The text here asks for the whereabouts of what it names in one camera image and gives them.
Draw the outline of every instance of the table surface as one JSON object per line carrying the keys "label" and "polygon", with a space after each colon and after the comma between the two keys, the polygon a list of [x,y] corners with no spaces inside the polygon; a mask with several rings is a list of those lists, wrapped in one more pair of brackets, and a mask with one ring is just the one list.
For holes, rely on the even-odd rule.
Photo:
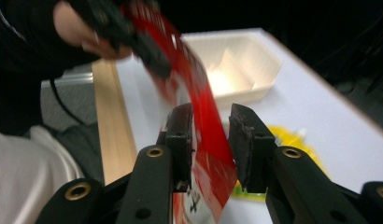
{"label": "table surface", "polygon": [[[245,105],[266,125],[304,130],[305,143],[314,148],[333,182],[360,192],[365,182],[383,181],[383,130],[264,30],[248,31],[282,66],[265,97]],[[167,111],[138,60],[118,61],[117,68],[135,145],[142,149],[155,143]],[[220,110],[223,120],[229,115],[230,108]],[[221,224],[270,222],[264,203],[233,198],[220,220]]]}

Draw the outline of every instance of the white box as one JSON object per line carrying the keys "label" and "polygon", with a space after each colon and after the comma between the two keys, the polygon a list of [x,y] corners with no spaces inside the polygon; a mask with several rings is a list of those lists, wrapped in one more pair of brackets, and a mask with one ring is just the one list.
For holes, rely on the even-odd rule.
{"label": "white box", "polygon": [[273,86],[281,61],[253,31],[184,35],[199,56],[218,108],[260,101]]}

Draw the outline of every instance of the red bag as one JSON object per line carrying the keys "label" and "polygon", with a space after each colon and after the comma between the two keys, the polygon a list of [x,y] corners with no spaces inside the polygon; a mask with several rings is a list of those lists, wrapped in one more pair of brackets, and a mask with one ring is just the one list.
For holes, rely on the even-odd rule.
{"label": "red bag", "polygon": [[188,193],[174,194],[176,223],[219,222],[236,182],[233,156],[221,125],[206,70],[171,23],[142,1],[122,8],[138,32],[149,34],[171,63],[171,76],[164,79],[149,71],[162,96],[176,106],[186,93],[193,107],[196,153]]}

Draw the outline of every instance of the white cloth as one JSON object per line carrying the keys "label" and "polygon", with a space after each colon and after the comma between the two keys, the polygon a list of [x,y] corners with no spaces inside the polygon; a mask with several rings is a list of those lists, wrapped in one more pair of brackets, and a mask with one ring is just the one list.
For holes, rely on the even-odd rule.
{"label": "white cloth", "polygon": [[31,138],[0,134],[0,224],[35,223],[63,184],[83,177],[66,149],[44,128]]}

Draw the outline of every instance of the wooden strip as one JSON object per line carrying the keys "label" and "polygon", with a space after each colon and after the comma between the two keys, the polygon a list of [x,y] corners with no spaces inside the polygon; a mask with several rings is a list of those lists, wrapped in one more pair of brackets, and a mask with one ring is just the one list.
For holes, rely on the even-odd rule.
{"label": "wooden strip", "polygon": [[116,64],[93,63],[92,75],[107,185],[133,171],[137,153]]}

